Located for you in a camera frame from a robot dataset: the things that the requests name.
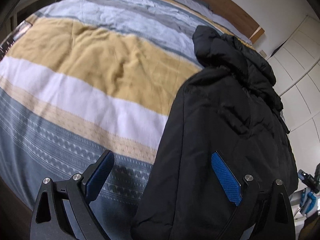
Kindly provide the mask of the striped duvet cover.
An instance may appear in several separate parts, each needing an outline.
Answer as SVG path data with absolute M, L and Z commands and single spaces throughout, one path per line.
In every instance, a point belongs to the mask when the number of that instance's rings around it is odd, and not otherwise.
M 193 0 L 63 0 L 31 14 L 1 59 L 1 178 L 14 194 L 32 208 L 43 178 L 68 179 L 111 150 L 91 207 L 127 237 L 172 102 L 201 69 L 198 25 L 251 45 Z

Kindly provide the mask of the blue grey pillow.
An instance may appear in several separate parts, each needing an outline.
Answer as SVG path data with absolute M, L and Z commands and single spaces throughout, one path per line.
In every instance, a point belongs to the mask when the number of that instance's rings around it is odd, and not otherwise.
M 175 0 L 175 1 L 189 7 L 194 11 L 200 12 L 203 15 L 207 12 L 211 12 L 209 4 L 201 0 Z

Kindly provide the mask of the white wardrobe doors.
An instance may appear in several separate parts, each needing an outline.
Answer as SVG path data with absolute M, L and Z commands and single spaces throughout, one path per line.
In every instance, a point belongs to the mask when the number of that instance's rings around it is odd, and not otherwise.
M 268 62 L 297 167 L 312 173 L 319 163 L 319 21 L 306 17 Z

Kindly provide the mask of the black puffer jacket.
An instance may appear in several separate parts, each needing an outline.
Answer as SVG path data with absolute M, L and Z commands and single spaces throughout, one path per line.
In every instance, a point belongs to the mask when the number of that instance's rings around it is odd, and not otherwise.
M 235 36 L 199 25 L 202 70 L 178 90 L 155 163 L 131 225 L 133 239 L 217 239 L 233 214 L 215 175 L 218 152 L 238 181 L 250 174 L 259 198 L 276 179 L 298 186 L 283 104 L 269 63 Z

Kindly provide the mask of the wooden headboard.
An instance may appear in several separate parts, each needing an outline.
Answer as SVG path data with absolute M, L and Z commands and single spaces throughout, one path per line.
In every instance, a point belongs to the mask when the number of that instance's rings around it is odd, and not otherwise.
M 201 0 L 210 10 L 228 20 L 240 33 L 254 44 L 265 33 L 264 29 L 240 6 L 232 0 Z

